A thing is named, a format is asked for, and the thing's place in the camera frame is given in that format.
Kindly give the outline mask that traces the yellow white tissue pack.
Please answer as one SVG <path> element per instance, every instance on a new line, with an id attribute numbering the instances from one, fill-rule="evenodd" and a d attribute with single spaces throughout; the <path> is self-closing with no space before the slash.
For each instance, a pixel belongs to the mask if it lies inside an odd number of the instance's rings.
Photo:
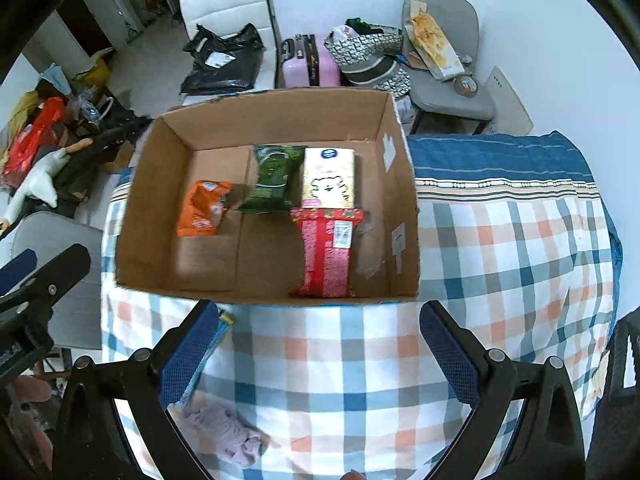
<path id="1" fill-rule="evenodd" d="M 303 208 L 342 209 L 355 205 L 356 155 L 351 148 L 305 148 Z"/>

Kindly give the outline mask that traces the dark green tissue pack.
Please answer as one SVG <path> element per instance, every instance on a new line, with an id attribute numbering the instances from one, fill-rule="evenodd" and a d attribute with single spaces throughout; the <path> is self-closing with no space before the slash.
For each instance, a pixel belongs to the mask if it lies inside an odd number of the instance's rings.
<path id="1" fill-rule="evenodd" d="M 256 182 L 239 210 L 254 214 L 291 210 L 294 207 L 294 184 L 305 151 L 303 145 L 254 145 Z"/>

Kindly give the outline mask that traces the white goose plush toy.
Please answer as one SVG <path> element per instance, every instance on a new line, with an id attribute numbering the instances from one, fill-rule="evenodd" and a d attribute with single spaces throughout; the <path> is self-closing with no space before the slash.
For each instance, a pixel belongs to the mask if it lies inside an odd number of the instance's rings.
<path id="1" fill-rule="evenodd" d="M 28 198 L 45 202 L 52 208 L 58 206 L 58 192 L 55 191 L 53 185 L 54 177 L 70 161 L 70 156 L 88 148 L 92 144 L 93 140 L 91 138 L 82 139 L 65 148 L 58 148 L 39 159 L 29 170 L 29 173 L 9 202 L 4 218 L 1 221 L 1 233 L 4 234 L 17 222 Z"/>

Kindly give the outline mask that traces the tape roll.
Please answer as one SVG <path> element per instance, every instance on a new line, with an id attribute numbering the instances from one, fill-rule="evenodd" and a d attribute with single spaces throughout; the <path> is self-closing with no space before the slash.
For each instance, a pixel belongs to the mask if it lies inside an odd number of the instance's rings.
<path id="1" fill-rule="evenodd" d="M 477 95 L 479 88 L 478 82 L 472 75 L 464 74 L 454 78 L 454 91 L 457 92 L 459 96 L 472 98 Z"/>

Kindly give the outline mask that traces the black plastic bag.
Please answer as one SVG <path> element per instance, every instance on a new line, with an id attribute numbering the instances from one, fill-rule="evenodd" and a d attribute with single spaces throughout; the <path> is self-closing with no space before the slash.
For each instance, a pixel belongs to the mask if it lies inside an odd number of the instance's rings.
<path id="1" fill-rule="evenodd" d="M 254 89 L 265 47 L 252 23 L 228 38 L 197 24 L 195 36 L 183 51 L 191 55 L 193 65 L 180 92 L 188 96 L 225 96 Z"/>

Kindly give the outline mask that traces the orange tissue pack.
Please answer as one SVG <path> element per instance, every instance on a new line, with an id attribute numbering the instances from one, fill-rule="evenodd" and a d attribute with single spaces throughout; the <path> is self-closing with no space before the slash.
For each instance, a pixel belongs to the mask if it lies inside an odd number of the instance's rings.
<path id="1" fill-rule="evenodd" d="M 198 180 L 182 201 L 176 226 L 178 236 L 216 235 L 227 211 L 227 197 L 232 191 L 228 181 Z"/>

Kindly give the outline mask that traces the grey chair at left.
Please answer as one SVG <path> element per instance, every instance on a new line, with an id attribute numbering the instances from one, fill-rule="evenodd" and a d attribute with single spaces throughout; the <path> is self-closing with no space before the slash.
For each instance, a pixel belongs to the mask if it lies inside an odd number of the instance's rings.
<path id="1" fill-rule="evenodd" d="M 12 254 L 30 249 L 37 258 L 32 277 L 48 304 L 36 319 L 51 347 L 101 349 L 101 240 L 101 230 L 50 212 L 15 230 Z"/>

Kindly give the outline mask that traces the brown cardboard box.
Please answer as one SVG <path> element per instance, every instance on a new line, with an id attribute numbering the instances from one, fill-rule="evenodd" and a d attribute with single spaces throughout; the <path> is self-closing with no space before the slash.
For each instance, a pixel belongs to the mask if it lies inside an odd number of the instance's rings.
<path id="1" fill-rule="evenodd" d="M 114 275 L 229 304 L 416 298 L 416 185 L 393 98 L 281 89 L 160 115 L 134 170 Z"/>

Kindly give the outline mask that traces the pink suitcase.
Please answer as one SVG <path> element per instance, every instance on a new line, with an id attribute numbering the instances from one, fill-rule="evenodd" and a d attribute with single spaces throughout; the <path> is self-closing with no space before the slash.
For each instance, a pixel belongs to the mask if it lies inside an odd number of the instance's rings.
<path id="1" fill-rule="evenodd" d="M 297 34 L 280 45 L 280 61 L 285 88 L 338 87 L 341 72 L 326 50 L 326 35 Z"/>

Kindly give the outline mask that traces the black white patterned bag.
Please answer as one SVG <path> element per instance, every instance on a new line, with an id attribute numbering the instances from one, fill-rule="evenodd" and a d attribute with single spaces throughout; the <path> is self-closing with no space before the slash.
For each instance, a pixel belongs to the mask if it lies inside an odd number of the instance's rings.
<path id="1" fill-rule="evenodd" d="M 332 28 L 323 44 L 354 87 L 387 91 L 395 99 L 410 92 L 410 75 L 398 60 L 400 29 L 348 18 L 344 25 Z"/>

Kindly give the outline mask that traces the plaid blue orange tablecloth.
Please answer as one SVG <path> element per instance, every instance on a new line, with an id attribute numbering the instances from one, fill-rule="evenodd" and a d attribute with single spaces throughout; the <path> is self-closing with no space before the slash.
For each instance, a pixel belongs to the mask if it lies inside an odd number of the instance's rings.
<path id="1" fill-rule="evenodd" d="M 579 414 L 604 381 L 615 316 L 617 235 L 593 183 L 534 200 L 422 198 L 420 299 L 486 346 L 558 356 Z M 418 329 L 418 304 L 236 307 L 204 367 L 197 404 L 225 403 L 270 442 L 253 466 L 186 436 L 218 479 L 405 479 L 434 465 L 468 414 Z"/>

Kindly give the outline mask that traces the red tissue pack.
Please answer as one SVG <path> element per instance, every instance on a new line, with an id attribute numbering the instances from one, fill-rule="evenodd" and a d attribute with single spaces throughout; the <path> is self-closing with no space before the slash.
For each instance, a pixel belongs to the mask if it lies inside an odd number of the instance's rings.
<path id="1" fill-rule="evenodd" d="M 303 281 L 290 294 L 309 298 L 352 296 L 352 240 L 363 220 L 363 211 L 292 208 L 290 216 L 302 237 L 304 254 Z"/>

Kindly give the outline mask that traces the red plastic bag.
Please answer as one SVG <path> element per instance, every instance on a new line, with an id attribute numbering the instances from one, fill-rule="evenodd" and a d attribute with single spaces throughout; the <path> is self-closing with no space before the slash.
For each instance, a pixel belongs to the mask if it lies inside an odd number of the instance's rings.
<path id="1" fill-rule="evenodd" d="M 2 179 L 9 188 L 18 188 L 35 163 L 42 146 L 57 148 L 62 133 L 56 133 L 54 126 L 62 124 L 66 118 L 65 103 L 59 96 L 52 96 L 40 107 L 34 121 L 25 126 L 12 140 L 6 161 L 2 164 Z"/>

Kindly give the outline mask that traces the grey fabric chair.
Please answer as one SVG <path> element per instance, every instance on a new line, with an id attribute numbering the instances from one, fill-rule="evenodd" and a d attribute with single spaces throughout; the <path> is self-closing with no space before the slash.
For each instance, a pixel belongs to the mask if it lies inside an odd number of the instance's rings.
<path id="1" fill-rule="evenodd" d="M 404 0 L 401 21 L 409 96 L 416 107 L 411 132 L 427 114 L 470 120 L 483 132 L 495 104 L 475 77 L 480 21 L 474 6 L 468 0 Z"/>

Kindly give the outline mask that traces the white padded chair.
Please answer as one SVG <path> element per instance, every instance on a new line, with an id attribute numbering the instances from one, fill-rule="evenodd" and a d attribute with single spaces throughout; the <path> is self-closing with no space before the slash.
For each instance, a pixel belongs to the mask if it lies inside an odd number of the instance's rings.
<path id="1" fill-rule="evenodd" d="M 253 24 L 262 40 L 260 64 L 254 88 L 250 92 L 272 90 L 278 85 L 279 32 L 271 0 L 180 0 L 186 36 L 192 41 L 203 26 L 220 38 L 238 34 Z"/>

